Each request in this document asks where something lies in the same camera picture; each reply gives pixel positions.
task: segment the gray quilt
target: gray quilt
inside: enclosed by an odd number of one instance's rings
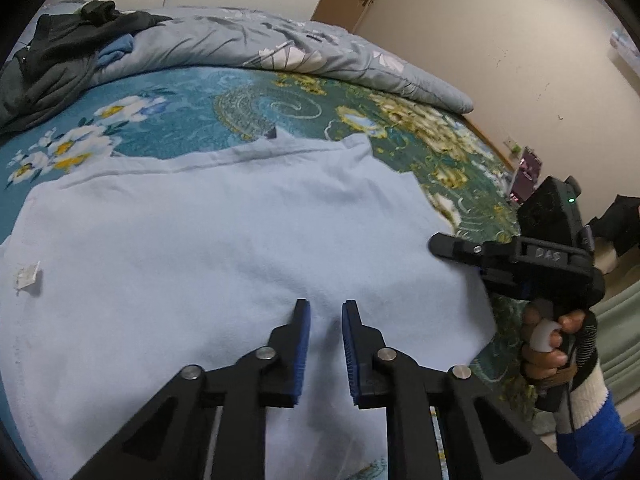
[[[95,73],[92,86],[177,66],[231,66],[326,76],[458,114],[473,109],[452,85],[340,27],[247,9],[150,12],[174,19],[138,33],[133,52]]]

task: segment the bed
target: bed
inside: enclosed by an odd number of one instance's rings
[[[244,11],[215,12],[233,20],[242,19],[238,13]],[[180,25],[181,16],[194,13],[193,9],[179,10],[174,21]],[[312,34],[318,36],[321,33],[316,29],[314,26]],[[275,126],[295,137],[326,140],[367,134],[379,160],[396,171],[415,174],[431,205],[457,235],[474,241],[507,241],[517,233],[514,210],[503,193],[508,168],[462,115],[446,111],[447,106],[420,104],[366,88],[361,85],[366,81],[291,72],[286,63],[278,65],[273,52],[270,56],[245,68],[179,63],[151,66],[146,62],[143,70],[128,72],[123,65],[111,74],[98,73],[95,87],[69,108],[2,142],[0,240],[11,234],[34,186],[83,164],[106,157],[167,159],[222,150],[273,135]],[[393,70],[391,54],[378,52],[374,57]],[[424,95],[418,99],[424,101]],[[492,307],[498,331],[473,360],[472,368],[529,420],[534,394],[520,377],[517,361],[522,305],[496,296]],[[24,450],[4,395],[1,408],[2,422],[17,447]],[[381,460],[354,478],[382,478],[385,467]]]

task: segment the clothing tag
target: clothing tag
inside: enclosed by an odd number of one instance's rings
[[[39,270],[40,262],[20,269],[15,275],[15,289],[23,290],[25,287],[33,285],[36,282]]]

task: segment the blue sleeve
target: blue sleeve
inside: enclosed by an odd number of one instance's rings
[[[614,480],[634,448],[611,393],[589,422],[575,433],[556,434],[556,439],[558,455],[580,480]]]

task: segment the finger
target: finger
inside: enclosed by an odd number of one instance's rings
[[[522,339],[525,343],[529,343],[531,341],[531,334],[536,329],[535,326],[531,325],[523,325],[520,329],[520,339]],[[562,344],[562,336],[558,332],[558,330],[553,330],[553,332],[549,335],[549,345],[551,348],[558,348]]]
[[[536,365],[527,363],[524,365],[524,373],[529,379],[546,379],[556,374],[558,370],[555,368],[539,368]]]
[[[574,310],[565,316],[558,318],[558,323],[562,325],[562,331],[567,334],[575,334],[582,328],[584,318],[587,313],[583,310]]]
[[[536,352],[527,344],[522,347],[522,357],[538,368],[558,368],[564,366],[567,359],[566,354],[559,350]]]
[[[542,316],[540,316],[539,311],[535,305],[531,303],[529,303],[522,311],[522,323],[524,325],[536,326],[541,319]]]

